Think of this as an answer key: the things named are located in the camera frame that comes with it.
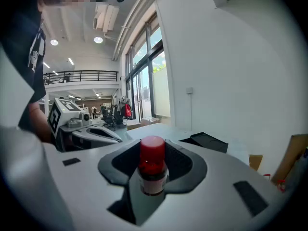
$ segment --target red cap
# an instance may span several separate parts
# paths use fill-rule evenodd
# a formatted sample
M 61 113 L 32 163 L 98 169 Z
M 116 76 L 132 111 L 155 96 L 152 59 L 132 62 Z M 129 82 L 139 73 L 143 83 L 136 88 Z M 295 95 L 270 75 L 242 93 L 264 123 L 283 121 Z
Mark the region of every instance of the red cap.
M 140 157 L 149 162 L 165 159 L 165 141 L 158 136 L 147 136 L 141 140 Z

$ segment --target wall outlet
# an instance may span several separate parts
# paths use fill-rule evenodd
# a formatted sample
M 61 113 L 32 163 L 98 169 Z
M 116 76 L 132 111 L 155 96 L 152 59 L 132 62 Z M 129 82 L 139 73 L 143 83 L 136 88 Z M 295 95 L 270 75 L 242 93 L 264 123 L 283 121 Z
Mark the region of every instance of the wall outlet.
M 192 94 L 193 93 L 193 88 L 192 87 L 187 87 L 186 88 L 186 94 Z

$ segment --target bottle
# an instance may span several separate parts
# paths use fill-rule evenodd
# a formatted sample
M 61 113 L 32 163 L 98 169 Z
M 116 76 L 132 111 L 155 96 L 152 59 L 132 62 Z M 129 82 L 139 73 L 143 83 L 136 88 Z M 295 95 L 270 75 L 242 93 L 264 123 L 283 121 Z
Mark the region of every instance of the bottle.
M 141 191 L 148 196 L 159 195 L 164 189 L 167 173 L 164 139 L 158 136 L 143 138 L 138 165 Z

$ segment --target office chair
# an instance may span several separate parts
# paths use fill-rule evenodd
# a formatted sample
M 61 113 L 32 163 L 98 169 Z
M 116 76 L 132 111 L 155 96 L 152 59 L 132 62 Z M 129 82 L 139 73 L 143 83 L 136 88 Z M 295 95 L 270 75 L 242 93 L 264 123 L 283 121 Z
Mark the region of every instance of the office chair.
M 106 128 L 113 127 L 114 130 L 116 130 L 115 129 L 116 125 L 115 125 L 115 122 L 114 122 L 114 112 L 115 112 L 115 109 L 114 109 L 114 107 L 112 107 L 108 116 L 104 117 L 104 115 L 103 115 L 101 120 L 103 120 L 105 122 L 105 124 L 102 125 L 102 127 L 105 127 L 105 126 L 107 126 Z

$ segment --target hand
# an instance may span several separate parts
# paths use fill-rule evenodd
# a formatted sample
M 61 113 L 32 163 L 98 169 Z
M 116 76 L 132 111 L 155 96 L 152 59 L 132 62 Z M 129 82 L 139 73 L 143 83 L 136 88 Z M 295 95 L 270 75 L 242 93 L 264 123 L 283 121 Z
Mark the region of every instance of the hand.
M 42 142 L 51 142 L 51 128 L 47 122 L 47 117 L 39 108 L 39 103 L 30 103 L 29 117 L 34 128 L 35 134 L 39 137 Z

